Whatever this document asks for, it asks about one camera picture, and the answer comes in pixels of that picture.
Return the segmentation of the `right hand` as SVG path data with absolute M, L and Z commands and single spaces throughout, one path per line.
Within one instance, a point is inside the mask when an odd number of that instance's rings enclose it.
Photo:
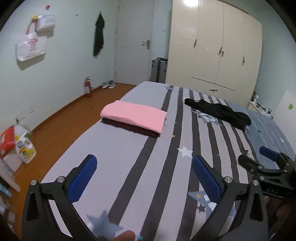
M 264 197 L 268 217 L 268 236 L 271 237 L 287 221 L 288 216 L 295 211 L 295 200 Z

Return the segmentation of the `left hand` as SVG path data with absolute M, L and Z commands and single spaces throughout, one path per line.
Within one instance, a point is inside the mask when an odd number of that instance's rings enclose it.
M 127 230 L 110 241 L 135 241 L 135 233 L 131 230 Z

